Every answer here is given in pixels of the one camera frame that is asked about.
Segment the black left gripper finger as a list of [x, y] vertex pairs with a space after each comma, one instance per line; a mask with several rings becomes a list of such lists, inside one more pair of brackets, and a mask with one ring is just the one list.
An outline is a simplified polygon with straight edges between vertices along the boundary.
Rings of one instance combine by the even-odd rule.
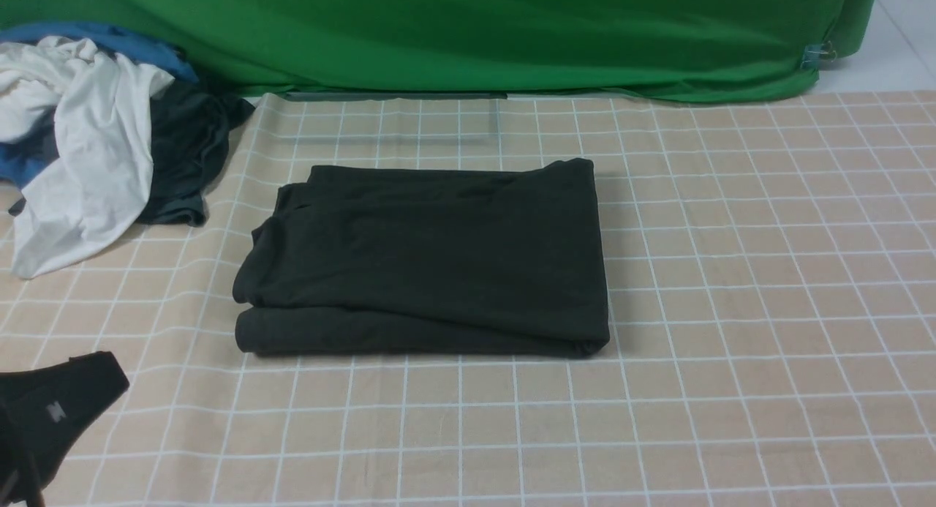
[[43, 506], [81, 435], [129, 388], [107, 351], [1, 375], [1, 503]]

